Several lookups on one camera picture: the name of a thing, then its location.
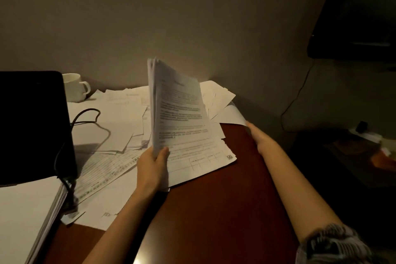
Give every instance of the sleeve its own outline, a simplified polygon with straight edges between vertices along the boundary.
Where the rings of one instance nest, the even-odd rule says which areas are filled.
[[[329,224],[312,233],[299,246],[296,264],[386,264],[347,226]]]

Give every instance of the tabletop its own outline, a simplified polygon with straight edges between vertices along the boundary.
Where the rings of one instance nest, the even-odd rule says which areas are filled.
[[[127,263],[294,263],[298,240],[253,139],[222,128],[237,160],[158,194]],[[38,262],[80,264],[103,233],[57,223]]]

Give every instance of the black cable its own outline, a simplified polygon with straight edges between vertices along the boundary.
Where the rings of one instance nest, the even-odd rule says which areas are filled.
[[[298,99],[298,97],[300,96],[300,92],[301,92],[301,90],[304,88],[305,83],[306,83],[306,80],[308,79],[309,73],[311,72],[312,67],[314,67],[314,65],[315,65],[315,60],[312,61],[312,64],[311,64],[311,66],[309,67],[308,72],[306,73],[306,76],[305,76],[303,85],[300,87],[300,89],[299,89],[299,91],[298,91],[298,93],[297,93],[297,96],[295,97],[295,99],[292,100],[292,102],[288,105],[288,107],[287,107],[287,108],[283,111],[283,113],[280,115],[280,125],[282,126],[282,130],[283,130],[284,132],[295,133],[295,131],[287,131],[287,130],[285,130],[285,128],[284,128],[284,126],[283,126],[283,115],[286,114],[286,112],[290,109],[291,105],[292,105],[292,104]]]
[[[78,122],[77,122],[77,119],[78,119],[82,114],[84,114],[85,112],[88,112],[88,111],[97,111],[97,112],[98,112],[98,114],[96,115],[95,121],[78,121]],[[97,123],[97,120],[98,120],[98,117],[99,117],[100,114],[101,114],[101,112],[100,112],[98,109],[94,109],[94,108],[85,109],[85,110],[79,112],[79,113],[77,114],[77,116],[73,119],[72,123],[70,123],[70,133],[72,132],[73,127],[74,127],[76,124],[82,124],[82,123]],[[61,154],[61,152],[62,152],[62,150],[63,150],[63,147],[64,147],[65,144],[66,144],[66,141],[67,141],[67,139],[65,139],[65,141],[63,142],[61,148],[59,149],[58,153],[56,154],[55,161],[54,161],[54,164],[53,164],[53,169],[54,169],[54,171],[55,171],[55,175],[61,180],[62,184],[65,186],[65,188],[66,188],[66,190],[67,190],[68,196],[70,196],[70,198],[71,198],[70,205],[69,205],[69,206],[71,206],[71,205],[74,204],[74,193],[73,193],[73,190],[72,190],[72,184],[69,185],[69,184],[67,183],[67,181],[66,181],[63,177],[60,177],[60,176],[59,176],[59,172],[58,172],[57,167],[56,167],[56,164],[57,164],[57,162],[58,162],[58,157],[59,157],[59,155]]]

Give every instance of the hand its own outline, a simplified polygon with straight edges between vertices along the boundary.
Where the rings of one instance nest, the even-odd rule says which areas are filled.
[[[137,193],[144,196],[155,194],[164,175],[168,156],[168,147],[164,147],[157,158],[154,158],[152,154],[152,146],[142,153],[137,160]]]
[[[268,149],[268,147],[270,147],[274,143],[276,144],[276,142],[269,135],[260,130],[253,123],[246,121],[246,126],[250,129],[251,136],[255,140],[257,144],[257,150],[261,155],[263,155],[265,149]]]

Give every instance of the beige wall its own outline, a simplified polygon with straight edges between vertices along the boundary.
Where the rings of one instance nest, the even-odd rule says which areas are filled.
[[[146,58],[158,56],[236,93],[241,112],[286,144],[279,115],[313,61],[306,45],[323,2],[0,0],[0,69],[77,72],[97,88],[124,88],[146,85]],[[396,135],[396,73],[385,66],[317,60],[285,125],[365,119]]]

